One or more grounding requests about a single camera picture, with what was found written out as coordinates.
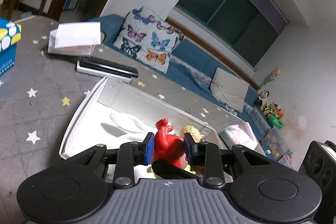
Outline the tan knitted plush toy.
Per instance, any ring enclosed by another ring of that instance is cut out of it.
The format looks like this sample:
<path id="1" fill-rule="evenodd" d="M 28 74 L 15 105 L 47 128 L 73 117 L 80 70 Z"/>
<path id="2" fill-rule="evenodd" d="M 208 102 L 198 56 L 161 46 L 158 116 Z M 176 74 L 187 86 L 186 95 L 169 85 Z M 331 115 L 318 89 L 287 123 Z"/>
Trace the tan knitted plush toy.
<path id="1" fill-rule="evenodd" d="M 186 133 L 190 133 L 196 143 L 200 143 L 204 137 L 194 126 L 183 126 L 183 128 L 180 129 L 179 137 L 183 140 Z"/>

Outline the red plastic toy figure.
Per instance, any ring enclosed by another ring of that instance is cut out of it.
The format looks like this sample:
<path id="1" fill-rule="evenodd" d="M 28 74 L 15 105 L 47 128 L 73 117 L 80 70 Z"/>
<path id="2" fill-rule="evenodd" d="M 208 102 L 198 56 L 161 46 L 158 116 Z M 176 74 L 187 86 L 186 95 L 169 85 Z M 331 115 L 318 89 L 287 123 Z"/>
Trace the red plastic toy figure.
<path id="1" fill-rule="evenodd" d="M 167 118 L 163 118 L 155 124 L 158 131 L 154 137 L 152 161 L 163 160 L 180 169 L 185 169 L 188 165 L 185 144 L 179 136 L 170 134 L 174 127 L 169 123 Z"/>

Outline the white knitted bunny plush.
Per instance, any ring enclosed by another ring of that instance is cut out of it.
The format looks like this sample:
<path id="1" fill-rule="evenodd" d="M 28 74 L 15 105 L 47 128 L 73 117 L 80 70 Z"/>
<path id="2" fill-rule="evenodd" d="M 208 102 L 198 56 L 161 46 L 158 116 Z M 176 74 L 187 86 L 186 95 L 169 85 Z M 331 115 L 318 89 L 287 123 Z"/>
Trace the white knitted bunny plush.
<path id="1" fill-rule="evenodd" d="M 147 133 L 155 133 L 156 129 L 143 123 L 134 115 L 115 112 L 110 114 L 109 121 L 101 123 L 102 128 L 116 138 L 135 141 L 143 140 Z"/>

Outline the pink green tissue pack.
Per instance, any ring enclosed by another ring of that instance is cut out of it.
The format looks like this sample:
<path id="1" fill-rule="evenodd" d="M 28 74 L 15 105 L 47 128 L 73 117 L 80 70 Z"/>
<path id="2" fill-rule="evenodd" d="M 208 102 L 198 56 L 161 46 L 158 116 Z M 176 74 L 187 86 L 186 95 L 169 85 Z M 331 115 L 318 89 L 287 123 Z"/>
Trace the pink green tissue pack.
<path id="1" fill-rule="evenodd" d="M 230 125 L 221 131 L 219 136 L 228 149 L 231 149 L 233 145 L 243 145 L 265 156 L 264 150 L 248 122 L 243 122 L 242 125 Z"/>

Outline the white storage box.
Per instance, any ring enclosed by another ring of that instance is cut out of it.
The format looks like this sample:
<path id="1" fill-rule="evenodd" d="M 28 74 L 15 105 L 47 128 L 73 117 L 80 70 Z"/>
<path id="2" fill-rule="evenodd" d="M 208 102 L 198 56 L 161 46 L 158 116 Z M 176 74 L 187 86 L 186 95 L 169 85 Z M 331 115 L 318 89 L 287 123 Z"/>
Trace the white storage box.
<path id="1" fill-rule="evenodd" d="M 206 141 L 217 144 L 221 149 L 226 147 L 218 133 L 206 122 L 129 84 L 104 77 L 75 111 L 60 145 L 60 157 L 68 159 L 96 144 L 104 144 L 108 149 L 114 149 L 123 143 L 135 141 L 113 137 L 102 128 L 101 123 L 108 122 L 110 114 L 115 112 L 134 115 L 155 129 L 157 121 L 168 118 L 174 126 L 175 134 L 183 126 L 194 126 L 204 135 Z"/>

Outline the pile of colourful toys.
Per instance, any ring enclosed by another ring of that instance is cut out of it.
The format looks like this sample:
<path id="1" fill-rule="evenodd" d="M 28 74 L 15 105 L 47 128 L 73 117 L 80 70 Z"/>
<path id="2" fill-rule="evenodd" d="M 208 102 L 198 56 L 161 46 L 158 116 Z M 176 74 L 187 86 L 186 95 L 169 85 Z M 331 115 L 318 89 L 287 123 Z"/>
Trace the pile of colourful toys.
<path id="1" fill-rule="evenodd" d="M 264 104 L 260 107 L 261 112 L 267 118 L 269 124 L 272 127 L 282 129 L 283 123 L 281 121 L 284 116 L 282 109 L 279 108 L 279 105 L 276 103 Z"/>

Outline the grey white cushion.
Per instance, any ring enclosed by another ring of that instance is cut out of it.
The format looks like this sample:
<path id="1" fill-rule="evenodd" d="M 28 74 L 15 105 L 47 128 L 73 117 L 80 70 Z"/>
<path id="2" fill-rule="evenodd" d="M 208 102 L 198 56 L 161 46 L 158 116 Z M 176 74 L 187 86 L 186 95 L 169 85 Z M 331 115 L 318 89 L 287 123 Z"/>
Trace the grey white cushion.
<path id="1" fill-rule="evenodd" d="M 242 113 L 249 83 L 217 68 L 210 83 L 211 94 L 221 103 Z"/>

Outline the panda plush toy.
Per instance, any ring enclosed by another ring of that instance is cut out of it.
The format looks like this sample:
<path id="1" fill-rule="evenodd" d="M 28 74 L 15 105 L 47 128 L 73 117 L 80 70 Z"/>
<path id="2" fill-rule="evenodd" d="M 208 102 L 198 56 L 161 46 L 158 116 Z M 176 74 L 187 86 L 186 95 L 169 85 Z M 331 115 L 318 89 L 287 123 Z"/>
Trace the panda plush toy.
<path id="1" fill-rule="evenodd" d="M 255 99 L 255 101 L 253 102 L 253 104 L 255 106 L 261 107 L 262 105 L 267 105 L 268 104 L 268 99 L 269 97 L 269 91 L 268 90 L 263 90 L 261 91 L 257 98 Z"/>

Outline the blue sofa bench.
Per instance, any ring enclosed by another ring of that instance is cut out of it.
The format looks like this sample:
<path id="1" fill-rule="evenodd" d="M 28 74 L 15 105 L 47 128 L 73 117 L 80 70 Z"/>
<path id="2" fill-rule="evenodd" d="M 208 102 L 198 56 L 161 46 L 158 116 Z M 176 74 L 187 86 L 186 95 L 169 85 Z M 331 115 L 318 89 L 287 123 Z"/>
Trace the blue sofa bench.
<path id="1" fill-rule="evenodd" d="M 210 92 L 210 83 L 218 68 L 225 72 L 225 76 L 232 75 L 228 80 L 229 83 L 232 84 L 235 79 L 239 79 L 241 83 L 248 84 L 234 71 L 212 57 L 207 51 L 204 51 L 186 39 L 183 42 L 179 42 L 175 47 L 175 50 L 173 50 L 173 53 L 170 54 L 170 62 L 167 67 L 167 72 L 163 73 L 132 58 L 114 46 L 114 42 L 125 21 L 124 18 L 116 14 L 111 14 L 101 18 L 93 18 L 90 21 L 100 22 L 102 45 L 106 46 L 108 49 L 102 56 L 99 55 L 98 49 L 95 49 L 93 53 L 94 56 L 134 68 L 143 66 L 145 69 L 155 71 L 159 75 L 174 81 L 187 90 L 219 105 L 220 107 L 228 106 L 228 104 L 221 103 Z"/>

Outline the black and silver flat box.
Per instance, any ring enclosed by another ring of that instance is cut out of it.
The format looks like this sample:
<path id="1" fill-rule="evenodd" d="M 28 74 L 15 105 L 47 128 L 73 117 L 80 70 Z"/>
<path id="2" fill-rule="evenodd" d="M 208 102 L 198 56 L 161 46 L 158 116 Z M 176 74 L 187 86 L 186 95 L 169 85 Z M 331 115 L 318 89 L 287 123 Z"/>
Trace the black and silver flat box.
<path id="1" fill-rule="evenodd" d="M 81 57 L 77 61 L 76 71 L 98 77 L 108 76 L 126 83 L 130 83 L 131 79 L 138 78 L 136 68 L 97 57 Z"/>

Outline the butterfly print pillow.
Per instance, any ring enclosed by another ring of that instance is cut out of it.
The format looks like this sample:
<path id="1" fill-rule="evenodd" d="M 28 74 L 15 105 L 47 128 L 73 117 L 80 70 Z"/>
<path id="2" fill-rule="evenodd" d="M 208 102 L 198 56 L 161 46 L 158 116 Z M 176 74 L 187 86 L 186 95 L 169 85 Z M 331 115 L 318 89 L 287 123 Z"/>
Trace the butterfly print pillow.
<path id="1" fill-rule="evenodd" d="M 131 58 L 166 73 L 173 49 L 185 35 L 150 9 L 130 11 L 113 46 Z"/>

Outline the white paper tissue bag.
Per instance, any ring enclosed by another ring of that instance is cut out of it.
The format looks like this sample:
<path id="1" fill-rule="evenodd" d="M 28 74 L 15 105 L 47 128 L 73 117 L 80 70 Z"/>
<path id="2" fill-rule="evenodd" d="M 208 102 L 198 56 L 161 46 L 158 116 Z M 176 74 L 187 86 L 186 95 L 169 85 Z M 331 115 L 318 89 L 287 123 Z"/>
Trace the white paper tissue bag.
<path id="1" fill-rule="evenodd" d="M 103 39 L 100 22 L 61 23 L 50 32 L 48 53 L 90 57 Z"/>

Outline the dark window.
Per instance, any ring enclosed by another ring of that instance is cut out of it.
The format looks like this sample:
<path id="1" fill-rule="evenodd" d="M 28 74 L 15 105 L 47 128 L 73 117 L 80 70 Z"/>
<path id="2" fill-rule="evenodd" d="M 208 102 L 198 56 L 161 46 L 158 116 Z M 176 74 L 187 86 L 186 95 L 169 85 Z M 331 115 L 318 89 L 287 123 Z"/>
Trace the dark window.
<path id="1" fill-rule="evenodd" d="M 177 9 L 254 67 L 287 24 L 270 0 L 179 0 Z"/>

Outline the blue yellow patterned box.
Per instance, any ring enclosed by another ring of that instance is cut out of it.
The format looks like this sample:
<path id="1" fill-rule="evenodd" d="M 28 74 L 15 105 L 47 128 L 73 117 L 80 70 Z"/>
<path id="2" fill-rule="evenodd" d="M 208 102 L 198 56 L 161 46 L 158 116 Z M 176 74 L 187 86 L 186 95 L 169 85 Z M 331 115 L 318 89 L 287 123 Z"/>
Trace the blue yellow patterned box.
<path id="1" fill-rule="evenodd" d="M 20 24 L 0 19 L 0 76 L 15 65 L 17 42 L 21 37 Z"/>

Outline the flower decoration on wall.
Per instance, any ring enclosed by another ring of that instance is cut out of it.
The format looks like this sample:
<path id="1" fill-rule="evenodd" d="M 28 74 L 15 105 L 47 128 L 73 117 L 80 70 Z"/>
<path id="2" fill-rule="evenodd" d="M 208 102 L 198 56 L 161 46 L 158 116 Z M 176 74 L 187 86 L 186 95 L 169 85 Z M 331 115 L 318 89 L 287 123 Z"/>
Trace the flower decoration on wall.
<path id="1" fill-rule="evenodd" d="M 274 70 L 271 71 L 271 73 L 267 77 L 265 77 L 265 79 L 261 83 L 261 86 L 265 86 L 267 83 L 273 81 L 279 76 L 279 74 L 280 74 L 280 68 L 276 67 Z"/>

